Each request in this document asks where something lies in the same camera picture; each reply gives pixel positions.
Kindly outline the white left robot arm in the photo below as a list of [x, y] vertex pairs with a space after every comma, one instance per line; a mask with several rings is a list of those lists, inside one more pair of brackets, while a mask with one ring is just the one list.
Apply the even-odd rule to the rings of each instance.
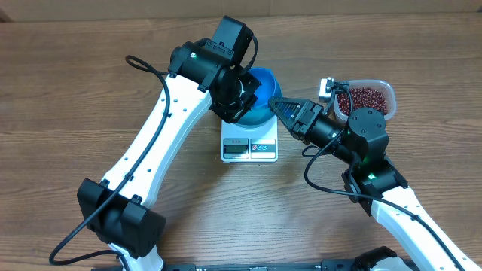
[[162, 180], [196, 122], [213, 111], [237, 123], [255, 104], [261, 83], [240, 65], [257, 39], [244, 23], [225, 16], [212, 38], [176, 47], [167, 73], [134, 56], [133, 67], [159, 77], [163, 92], [153, 111], [102, 180], [86, 178], [77, 192], [86, 226], [108, 244], [119, 270], [161, 270], [156, 244], [166, 224], [153, 212]]

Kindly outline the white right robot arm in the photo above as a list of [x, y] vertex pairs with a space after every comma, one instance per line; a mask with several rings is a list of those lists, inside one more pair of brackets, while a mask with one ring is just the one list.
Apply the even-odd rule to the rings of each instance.
[[389, 159], [389, 136], [380, 112], [359, 108], [340, 124], [309, 99], [273, 97], [268, 104], [295, 139], [319, 149], [310, 165], [326, 154], [348, 164], [342, 174], [344, 189], [336, 193], [360, 204], [391, 233], [418, 269], [479, 268], [429, 216]]

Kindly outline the blue bowl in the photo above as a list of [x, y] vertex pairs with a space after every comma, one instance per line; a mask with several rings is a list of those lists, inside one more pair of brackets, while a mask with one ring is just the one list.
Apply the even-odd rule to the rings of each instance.
[[249, 73], [261, 82], [256, 89], [257, 101], [237, 122], [241, 126], [260, 126], [274, 116], [268, 101], [271, 97], [281, 97], [282, 91], [279, 83], [270, 69], [255, 67]]

